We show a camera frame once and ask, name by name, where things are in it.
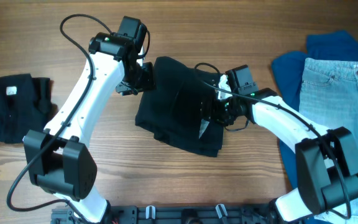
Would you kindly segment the black folded garment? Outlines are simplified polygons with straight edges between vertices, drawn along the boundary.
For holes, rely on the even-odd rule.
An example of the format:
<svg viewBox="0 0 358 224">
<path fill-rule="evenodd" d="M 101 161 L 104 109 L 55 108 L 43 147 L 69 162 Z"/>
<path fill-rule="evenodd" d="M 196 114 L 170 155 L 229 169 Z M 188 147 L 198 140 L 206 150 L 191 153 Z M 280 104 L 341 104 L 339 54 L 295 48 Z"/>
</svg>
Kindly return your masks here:
<svg viewBox="0 0 358 224">
<path fill-rule="evenodd" d="M 49 78 L 0 77 L 0 142 L 21 143 L 28 131 L 42 131 L 51 112 Z"/>
</svg>

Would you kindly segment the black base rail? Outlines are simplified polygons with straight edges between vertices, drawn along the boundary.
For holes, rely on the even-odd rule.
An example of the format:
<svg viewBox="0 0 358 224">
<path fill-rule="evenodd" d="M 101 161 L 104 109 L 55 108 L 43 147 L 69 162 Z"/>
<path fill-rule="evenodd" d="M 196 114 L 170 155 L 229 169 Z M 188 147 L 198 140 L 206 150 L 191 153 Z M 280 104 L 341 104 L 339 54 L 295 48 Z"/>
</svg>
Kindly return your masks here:
<svg viewBox="0 0 358 224">
<path fill-rule="evenodd" d="M 102 223 L 117 224 L 180 224 L 186 212 L 195 212 L 202 223 L 283 223 L 274 208 L 267 204 L 230 206 L 218 204 L 210 207 L 147 207 L 112 206 Z"/>
</svg>

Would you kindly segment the light blue jeans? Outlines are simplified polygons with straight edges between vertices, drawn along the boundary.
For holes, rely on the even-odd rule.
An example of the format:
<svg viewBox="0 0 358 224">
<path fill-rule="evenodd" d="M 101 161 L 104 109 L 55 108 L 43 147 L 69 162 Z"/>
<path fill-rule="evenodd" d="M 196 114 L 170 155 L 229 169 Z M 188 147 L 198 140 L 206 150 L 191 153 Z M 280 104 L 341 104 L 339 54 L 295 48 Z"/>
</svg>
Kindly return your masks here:
<svg viewBox="0 0 358 224">
<path fill-rule="evenodd" d="M 358 62 L 307 58 L 302 75 L 299 112 L 318 124 L 344 126 L 358 149 Z M 358 223 L 358 199 L 351 201 L 348 223 Z"/>
</svg>

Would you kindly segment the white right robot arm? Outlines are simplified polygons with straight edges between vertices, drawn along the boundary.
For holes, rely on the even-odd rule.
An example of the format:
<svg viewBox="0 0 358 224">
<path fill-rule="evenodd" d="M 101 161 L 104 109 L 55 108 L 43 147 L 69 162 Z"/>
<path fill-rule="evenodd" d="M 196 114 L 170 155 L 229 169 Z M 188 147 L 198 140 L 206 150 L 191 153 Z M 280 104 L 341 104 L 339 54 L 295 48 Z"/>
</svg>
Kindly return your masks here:
<svg viewBox="0 0 358 224">
<path fill-rule="evenodd" d="M 265 88 L 246 95 L 231 93 L 224 100 L 203 98 L 201 117 L 224 127 L 245 116 L 274 133 L 295 154 L 297 187 L 268 205 L 268 223 L 300 223 L 343 205 L 351 216 L 358 198 L 358 150 L 345 127 L 330 129 L 312 122 Z"/>
</svg>

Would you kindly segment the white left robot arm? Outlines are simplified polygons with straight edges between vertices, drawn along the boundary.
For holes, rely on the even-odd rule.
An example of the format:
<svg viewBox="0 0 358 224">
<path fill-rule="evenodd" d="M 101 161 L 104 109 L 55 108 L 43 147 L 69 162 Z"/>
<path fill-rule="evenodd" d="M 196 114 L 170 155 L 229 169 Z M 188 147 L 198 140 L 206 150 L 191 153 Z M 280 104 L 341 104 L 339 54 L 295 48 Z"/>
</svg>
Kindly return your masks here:
<svg viewBox="0 0 358 224">
<path fill-rule="evenodd" d="M 43 131 L 24 137 L 28 173 L 33 185 L 67 204 L 82 223 L 106 223 L 109 202 L 94 186 L 97 165 L 88 148 L 110 95 L 136 95 L 154 86 L 152 64 L 143 63 L 150 34 L 98 33 L 85 52 L 80 79 L 60 111 Z"/>
</svg>

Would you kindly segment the black shorts white lining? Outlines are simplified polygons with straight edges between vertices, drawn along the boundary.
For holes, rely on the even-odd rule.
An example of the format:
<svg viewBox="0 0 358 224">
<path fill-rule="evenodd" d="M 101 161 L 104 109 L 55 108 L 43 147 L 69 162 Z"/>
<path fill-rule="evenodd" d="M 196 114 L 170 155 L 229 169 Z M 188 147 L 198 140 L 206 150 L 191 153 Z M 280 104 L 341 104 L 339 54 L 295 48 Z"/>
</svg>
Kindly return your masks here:
<svg viewBox="0 0 358 224">
<path fill-rule="evenodd" d="M 217 157 L 223 145 L 223 127 L 206 123 L 201 131 L 201 102 L 215 91 L 196 78 L 192 68 L 171 57 L 154 64 L 156 89 L 142 95 L 135 125 L 169 146 L 208 157 Z"/>
</svg>

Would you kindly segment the blue shirt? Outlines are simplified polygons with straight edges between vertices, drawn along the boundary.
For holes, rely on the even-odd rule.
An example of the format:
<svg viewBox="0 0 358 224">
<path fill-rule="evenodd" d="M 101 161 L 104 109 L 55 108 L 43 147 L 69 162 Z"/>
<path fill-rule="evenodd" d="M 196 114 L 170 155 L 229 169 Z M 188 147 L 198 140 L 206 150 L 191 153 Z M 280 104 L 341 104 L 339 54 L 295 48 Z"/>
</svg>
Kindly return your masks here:
<svg viewBox="0 0 358 224">
<path fill-rule="evenodd" d="M 300 90 L 305 60 L 358 62 L 358 41 L 342 30 L 330 34 L 309 35 L 306 52 L 292 51 L 272 62 L 272 71 L 285 103 L 299 111 Z"/>
</svg>

